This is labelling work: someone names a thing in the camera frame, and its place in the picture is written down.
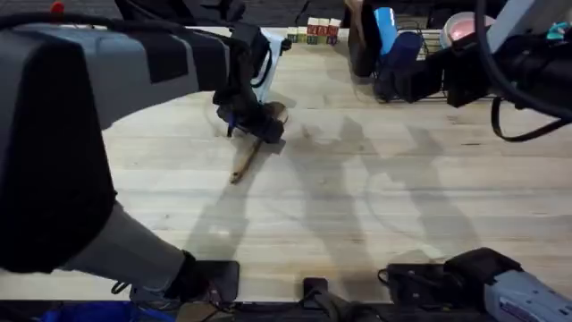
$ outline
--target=wooden stick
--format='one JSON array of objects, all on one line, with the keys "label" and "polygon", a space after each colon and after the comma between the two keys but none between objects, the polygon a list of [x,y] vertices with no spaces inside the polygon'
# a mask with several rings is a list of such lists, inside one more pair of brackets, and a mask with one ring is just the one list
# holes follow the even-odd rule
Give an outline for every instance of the wooden stick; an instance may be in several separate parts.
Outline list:
[{"label": "wooden stick", "polygon": [[[286,106],[284,106],[281,103],[276,103],[276,102],[269,103],[269,104],[272,105],[274,118],[278,119],[279,121],[282,121],[283,123],[286,123],[288,121],[288,112],[286,111]],[[231,179],[230,179],[231,184],[238,184],[240,182],[240,180],[242,180],[242,177],[250,168],[252,161],[257,156],[258,150],[260,150],[260,147],[262,147],[263,143],[264,143],[264,141],[262,139],[259,139],[259,138],[257,138],[254,141],[254,143],[252,144],[252,146],[248,150],[248,153],[246,153],[240,159],[238,164],[234,167],[234,170],[232,171]]]}]

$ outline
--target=wire rack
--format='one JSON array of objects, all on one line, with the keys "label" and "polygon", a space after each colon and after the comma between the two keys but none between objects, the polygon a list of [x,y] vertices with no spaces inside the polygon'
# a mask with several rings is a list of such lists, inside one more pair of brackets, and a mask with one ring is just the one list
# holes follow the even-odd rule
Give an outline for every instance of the wire rack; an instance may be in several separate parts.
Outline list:
[{"label": "wire rack", "polygon": [[[398,21],[398,33],[402,32],[416,32],[423,37],[423,46],[421,51],[419,52],[419,56],[417,60],[425,60],[428,55],[434,54],[442,49],[441,41],[440,41],[440,30],[428,30],[420,28],[419,21],[416,20],[402,20]],[[493,96],[483,97],[483,100],[492,100]],[[442,90],[438,93],[431,95],[430,97],[426,97],[421,101],[433,101],[433,102],[445,102],[447,100],[447,92],[444,90],[442,86]],[[392,102],[403,102],[402,99],[396,97],[392,100]]]}]

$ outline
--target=dark floor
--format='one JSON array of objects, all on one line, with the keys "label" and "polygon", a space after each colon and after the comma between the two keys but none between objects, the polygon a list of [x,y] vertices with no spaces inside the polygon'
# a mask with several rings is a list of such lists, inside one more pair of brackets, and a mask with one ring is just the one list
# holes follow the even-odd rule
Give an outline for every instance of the dark floor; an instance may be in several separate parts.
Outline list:
[{"label": "dark floor", "polygon": [[[67,12],[120,17],[114,0],[63,0]],[[247,4],[245,21],[268,27],[288,27],[306,0],[243,0]],[[53,0],[0,0],[0,14],[46,11]],[[341,18],[342,0],[312,0],[308,14],[323,18]]]}]

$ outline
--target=wooden table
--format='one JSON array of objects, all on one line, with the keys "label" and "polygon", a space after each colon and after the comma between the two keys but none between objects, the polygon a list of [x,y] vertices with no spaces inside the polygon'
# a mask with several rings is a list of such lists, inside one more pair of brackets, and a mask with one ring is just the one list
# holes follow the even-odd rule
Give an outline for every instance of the wooden table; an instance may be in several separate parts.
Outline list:
[{"label": "wooden table", "polygon": [[[489,102],[378,104],[349,75],[344,45],[296,44],[271,99],[290,109],[285,145],[263,146],[238,186],[251,138],[225,138],[211,93],[131,115],[105,132],[119,201],[198,258],[235,258],[242,301],[299,297],[326,276],[348,299],[387,301],[388,263],[443,261],[486,246],[572,296],[572,131],[497,139]],[[508,132],[546,118],[504,108]],[[1,299],[125,299],[80,273],[0,275]]]}]

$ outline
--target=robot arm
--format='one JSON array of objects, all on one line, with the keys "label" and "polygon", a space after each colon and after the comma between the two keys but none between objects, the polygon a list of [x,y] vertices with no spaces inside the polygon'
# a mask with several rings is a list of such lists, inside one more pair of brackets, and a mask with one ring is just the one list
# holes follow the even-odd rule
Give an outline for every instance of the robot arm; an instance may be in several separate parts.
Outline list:
[{"label": "robot arm", "polygon": [[204,294],[211,281],[197,261],[115,201],[101,130],[148,106],[215,91],[229,134],[238,127],[277,142],[282,123],[263,103],[284,44],[271,36],[248,25],[227,38],[73,14],[0,20],[0,267],[79,270],[183,301]]}]

